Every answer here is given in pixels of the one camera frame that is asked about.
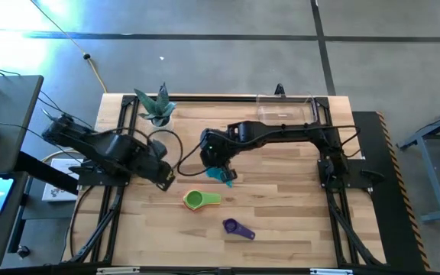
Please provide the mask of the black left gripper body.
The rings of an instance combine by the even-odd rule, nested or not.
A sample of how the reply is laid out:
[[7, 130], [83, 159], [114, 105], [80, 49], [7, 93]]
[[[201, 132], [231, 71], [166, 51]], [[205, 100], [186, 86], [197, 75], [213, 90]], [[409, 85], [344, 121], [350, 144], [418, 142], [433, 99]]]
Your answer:
[[158, 179], [166, 179], [172, 167], [167, 162], [157, 159], [154, 154], [141, 151], [131, 159], [128, 169], [139, 177], [155, 183]]

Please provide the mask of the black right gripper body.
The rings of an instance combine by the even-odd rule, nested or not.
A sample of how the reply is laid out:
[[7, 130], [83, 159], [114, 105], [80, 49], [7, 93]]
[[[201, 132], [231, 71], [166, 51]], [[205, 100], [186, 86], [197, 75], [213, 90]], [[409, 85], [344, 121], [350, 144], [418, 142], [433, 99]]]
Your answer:
[[239, 154], [238, 134], [235, 128], [225, 131], [206, 128], [200, 138], [200, 158], [205, 167], [227, 169], [230, 160]]

